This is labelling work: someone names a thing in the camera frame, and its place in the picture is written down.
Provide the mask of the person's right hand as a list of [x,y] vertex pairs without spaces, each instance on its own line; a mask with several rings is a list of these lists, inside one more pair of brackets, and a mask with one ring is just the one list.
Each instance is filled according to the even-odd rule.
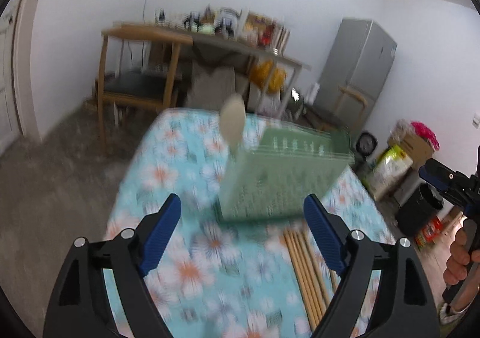
[[450,245],[451,255],[443,273],[443,278],[447,285],[458,284],[460,281],[465,280],[468,275],[466,267],[469,263],[479,263],[479,251],[474,250],[469,253],[465,248],[466,243],[467,234],[464,228],[461,228],[456,232],[454,242]]

